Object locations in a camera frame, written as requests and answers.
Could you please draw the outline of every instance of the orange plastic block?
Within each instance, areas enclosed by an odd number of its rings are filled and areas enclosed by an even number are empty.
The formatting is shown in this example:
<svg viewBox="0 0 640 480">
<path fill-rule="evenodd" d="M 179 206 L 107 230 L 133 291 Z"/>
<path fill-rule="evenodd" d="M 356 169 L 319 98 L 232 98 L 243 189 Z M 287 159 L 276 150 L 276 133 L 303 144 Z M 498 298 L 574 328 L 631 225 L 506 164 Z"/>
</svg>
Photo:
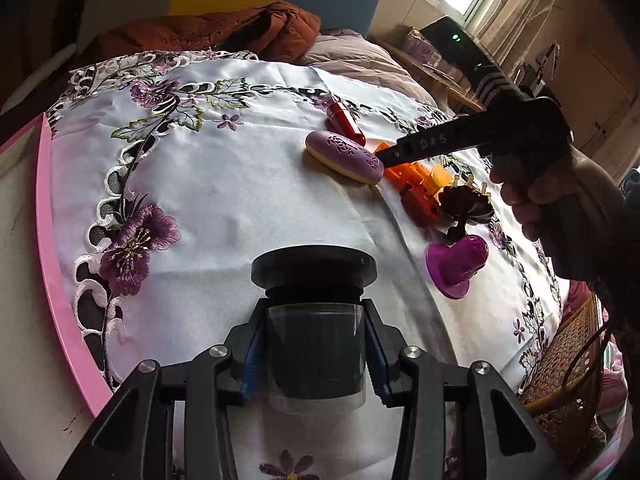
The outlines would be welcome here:
<svg viewBox="0 0 640 480">
<path fill-rule="evenodd" d="M 378 152 L 389 147 L 391 147 L 391 144 L 383 140 L 375 151 Z M 437 195 L 443 187 L 453 182 L 453 176 L 441 165 L 438 164 L 432 170 L 429 170 L 420 162 L 399 164 L 392 168 L 385 168 L 385 176 L 397 190 L 405 189 L 407 185 L 420 187 L 428 197 Z"/>
<path fill-rule="evenodd" d="M 433 197 L 429 197 L 421 187 L 412 187 L 402 195 L 402 206 L 418 227 L 427 227 L 440 211 Z"/>
</svg>

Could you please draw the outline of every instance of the brown blanket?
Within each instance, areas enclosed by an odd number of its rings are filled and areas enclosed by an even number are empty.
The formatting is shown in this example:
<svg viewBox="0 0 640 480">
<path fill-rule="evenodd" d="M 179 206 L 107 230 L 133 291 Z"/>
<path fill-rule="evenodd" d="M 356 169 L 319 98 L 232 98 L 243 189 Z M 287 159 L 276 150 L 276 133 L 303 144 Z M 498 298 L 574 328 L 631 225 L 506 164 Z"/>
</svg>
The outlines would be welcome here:
<svg viewBox="0 0 640 480">
<path fill-rule="evenodd" d="M 126 23 L 95 38 L 75 66 L 143 50 L 250 50 L 264 61 L 292 63 L 313 44 L 320 18 L 287 2 L 236 12 L 163 16 Z"/>
</svg>

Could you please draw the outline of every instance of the wooden chair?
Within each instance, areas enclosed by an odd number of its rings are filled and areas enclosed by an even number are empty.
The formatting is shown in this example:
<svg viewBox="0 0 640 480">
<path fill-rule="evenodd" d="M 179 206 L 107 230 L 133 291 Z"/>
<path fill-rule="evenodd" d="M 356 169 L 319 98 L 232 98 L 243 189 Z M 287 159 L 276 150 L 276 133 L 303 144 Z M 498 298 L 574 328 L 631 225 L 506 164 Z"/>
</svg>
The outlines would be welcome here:
<svg viewBox="0 0 640 480">
<path fill-rule="evenodd" d="M 559 457 L 571 465 L 588 440 L 596 407 L 602 392 L 602 359 L 596 338 L 579 359 L 563 390 L 562 379 L 580 349 L 602 325 L 596 295 L 562 323 L 551 346 L 539 363 L 521 400 Z M 590 367 L 596 367 L 578 389 Z"/>
</svg>

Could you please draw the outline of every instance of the finger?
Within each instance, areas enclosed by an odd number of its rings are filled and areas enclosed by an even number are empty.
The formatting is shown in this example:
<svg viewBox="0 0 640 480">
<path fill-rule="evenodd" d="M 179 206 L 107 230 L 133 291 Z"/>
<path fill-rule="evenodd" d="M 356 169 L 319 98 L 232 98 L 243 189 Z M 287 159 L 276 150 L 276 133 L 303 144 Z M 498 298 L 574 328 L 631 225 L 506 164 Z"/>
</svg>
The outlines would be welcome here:
<svg viewBox="0 0 640 480">
<path fill-rule="evenodd" d="M 527 190 L 527 196 L 536 204 L 549 204 L 561 196 L 577 192 L 575 175 L 569 165 L 563 161 L 554 165 L 533 181 Z"/>
<path fill-rule="evenodd" d="M 518 205 L 529 201 L 513 184 L 503 184 L 500 196 L 506 205 Z"/>
<path fill-rule="evenodd" d="M 517 184 L 524 182 L 525 172 L 522 162 L 513 155 L 495 155 L 492 158 L 492 171 L 500 177 L 502 182 Z"/>
<path fill-rule="evenodd" d="M 534 224 L 540 222 L 540 206 L 533 202 L 525 202 L 512 208 L 513 216 L 519 224 Z"/>
<path fill-rule="evenodd" d="M 538 224 L 524 224 L 522 226 L 522 234 L 525 235 L 527 240 L 535 242 L 540 238 L 540 232 L 538 231 Z"/>
<path fill-rule="evenodd" d="M 489 172 L 489 180 L 494 184 L 502 184 L 504 182 L 504 177 L 502 176 L 502 173 L 500 173 L 500 170 L 493 166 Z"/>
</svg>

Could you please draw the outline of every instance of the embroidered tablecloth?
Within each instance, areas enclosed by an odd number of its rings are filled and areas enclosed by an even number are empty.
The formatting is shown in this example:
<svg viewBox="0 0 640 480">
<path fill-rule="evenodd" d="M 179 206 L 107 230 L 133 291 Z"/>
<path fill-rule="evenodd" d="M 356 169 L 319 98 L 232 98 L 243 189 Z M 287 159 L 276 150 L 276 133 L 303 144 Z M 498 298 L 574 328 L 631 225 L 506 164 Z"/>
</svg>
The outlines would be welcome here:
<svg viewBox="0 0 640 480">
<path fill-rule="evenodd" d="M 262 293 L 252 260 L 297 244 L 371 254 L 378 278 L 365 297 L 385 323 L 440 360 L 482 358 L 522 387 L 561 313 L 550 262 L 489 183 L 495 218 L 468 228 L 489 260 L 466 298 L 448 300 L 424 264 L 446 225 L 418 229 L 388 182 L 361 185 L 305 153 L 334 99 L 371 150 L 449 120 L 392 90 L 251 53 L 146 52 L 72 73 L 47 113 L 54 232 L 79 330 L 111 388 L 145 358 L 172 364 L 223 342 Z M 437 163 L 488 182 L 475 149 L 425 162 Z M 367 379 L 354 412 L 284 415 L 258 395 L 230 420 L 239 478 L 387 479 L 401 410 Z M 181 425 L 178 410 L 178 462 Z"/>
</svg>

